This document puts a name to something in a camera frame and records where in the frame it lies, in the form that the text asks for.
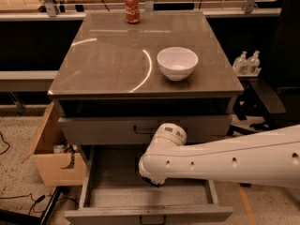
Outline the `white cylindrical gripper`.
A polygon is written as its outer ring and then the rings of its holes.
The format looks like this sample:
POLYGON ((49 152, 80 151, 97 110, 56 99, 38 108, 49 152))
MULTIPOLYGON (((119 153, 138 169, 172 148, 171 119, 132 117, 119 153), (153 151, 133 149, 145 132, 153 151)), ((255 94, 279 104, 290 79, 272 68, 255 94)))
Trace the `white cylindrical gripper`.
POLYGON ((155 143, 165 143, 168 141, 181 146, 186 143, 187 134, 176 124, 164 123, 158 127, 152 141, 155 143))

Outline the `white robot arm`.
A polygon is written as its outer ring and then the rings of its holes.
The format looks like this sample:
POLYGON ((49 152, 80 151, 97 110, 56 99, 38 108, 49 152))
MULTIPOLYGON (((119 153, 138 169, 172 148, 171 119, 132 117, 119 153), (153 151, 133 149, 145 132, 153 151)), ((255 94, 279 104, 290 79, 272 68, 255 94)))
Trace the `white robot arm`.
POLYGON ((139 161, 143 179, 202 179, 285 188, 300 187, 300 126, 187 145, 176 124, 158 127, 139 161))

